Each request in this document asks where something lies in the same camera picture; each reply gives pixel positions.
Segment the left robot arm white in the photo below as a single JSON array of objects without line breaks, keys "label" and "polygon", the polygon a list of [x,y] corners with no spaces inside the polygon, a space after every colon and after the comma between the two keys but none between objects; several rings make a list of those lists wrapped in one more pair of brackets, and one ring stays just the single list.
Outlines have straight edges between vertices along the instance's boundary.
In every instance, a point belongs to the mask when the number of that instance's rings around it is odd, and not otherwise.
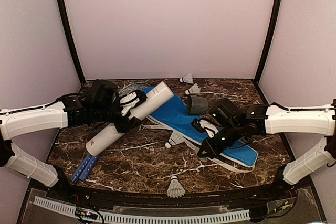
[{"label": "left robot arm white", "polygon": [[74,189],[65,181],[60,168],[48,165],[19,148],[13,138],[27,133],[49,129],[63,129],[100,123],[120,123],[130,126],[136,119],[128,119],[130,110],[147,99],[143,91],[136,90],[120,97],[116,91],[94,95],[71,93],[49,104],[1,112],[1,167],[12,169],[34,179],[63,201],[74,197]]}]

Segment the white shuttlecock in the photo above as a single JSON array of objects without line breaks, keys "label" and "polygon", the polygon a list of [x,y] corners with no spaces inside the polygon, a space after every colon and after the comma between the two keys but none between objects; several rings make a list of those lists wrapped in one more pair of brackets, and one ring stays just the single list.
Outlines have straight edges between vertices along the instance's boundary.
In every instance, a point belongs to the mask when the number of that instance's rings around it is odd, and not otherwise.
[{"label": "white shuttlecock", "polygon": [[186,95],[200,94],[201,89],[197,83],[193,84],[189,89],[185,91]]},{"label": "white shuttlecock", "polygon": [[184,137],[181,136],[178,132],[173,131],[169,140],[165,143],[166,148],[171,148],[172,146],[181,144],[184,142]]},{"label": "white shuttlecock", "polygon": [[186,193],[183,186],[180,184],[177,176],[172,176],[170,179],[170,184],[167,189],[167,196],[170,198],[180,198]]}]

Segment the white shuttlecock tube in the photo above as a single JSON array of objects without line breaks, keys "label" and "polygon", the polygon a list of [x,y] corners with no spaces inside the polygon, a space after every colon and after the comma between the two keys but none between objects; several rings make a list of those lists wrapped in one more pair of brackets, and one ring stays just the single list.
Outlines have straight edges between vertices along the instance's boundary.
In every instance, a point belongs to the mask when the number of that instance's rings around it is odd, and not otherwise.
[{"label": "white shuttlecock tube", "polygon": [[163,81],[148,92],[135,90],[122,96],[122,119],[107,125],[89,140],[86,150],[90,155],[98,156],[125,133],[141,125],[143,119],[173,97],[174,93]]}]

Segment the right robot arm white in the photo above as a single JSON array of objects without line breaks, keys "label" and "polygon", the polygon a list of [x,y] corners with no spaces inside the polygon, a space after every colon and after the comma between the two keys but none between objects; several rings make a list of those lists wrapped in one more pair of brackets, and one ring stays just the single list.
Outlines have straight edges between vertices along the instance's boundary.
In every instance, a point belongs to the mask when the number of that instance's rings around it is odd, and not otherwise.
[{"label": "right robot arm white", "polygon": [[268,195],[273,200],[287,193],[288,187],[322,166],[335,164],[335,104],[313,107],[285,107],[278,103],[255,104],[240,109],[229,99],[220,100],[210,110],[220,125],[218,130],[208,120],[194,119],[192,127],[207,132],[197,155],[201,158],[218,157],[241,138],[277,133],[314,133],[322,139],[298,159],[278,169]]}]

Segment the grey tube cap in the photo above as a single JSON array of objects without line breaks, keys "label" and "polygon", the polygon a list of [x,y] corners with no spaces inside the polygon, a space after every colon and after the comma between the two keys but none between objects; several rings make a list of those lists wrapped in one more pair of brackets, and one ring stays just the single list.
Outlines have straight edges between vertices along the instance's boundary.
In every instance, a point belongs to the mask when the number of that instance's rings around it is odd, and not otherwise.
[{"label": "grey tube cap", "polygon": [[187,98],[186,111],[191,115],[203,115],[208,111],[208,100],[204,97],[191,95]]}]

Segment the white shuttlecock front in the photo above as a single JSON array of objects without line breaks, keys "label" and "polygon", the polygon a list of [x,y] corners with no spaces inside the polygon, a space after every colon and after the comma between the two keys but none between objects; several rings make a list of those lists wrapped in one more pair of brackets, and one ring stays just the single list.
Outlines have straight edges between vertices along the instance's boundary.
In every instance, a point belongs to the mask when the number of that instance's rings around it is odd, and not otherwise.
[{"label": "white shuttlecock front", "polygon": [[186,193],[183,186],[180,184],[177,176],[172,176],[170,179],[170,184],[167,189],[167,196],[170,198],[180,198]]}]

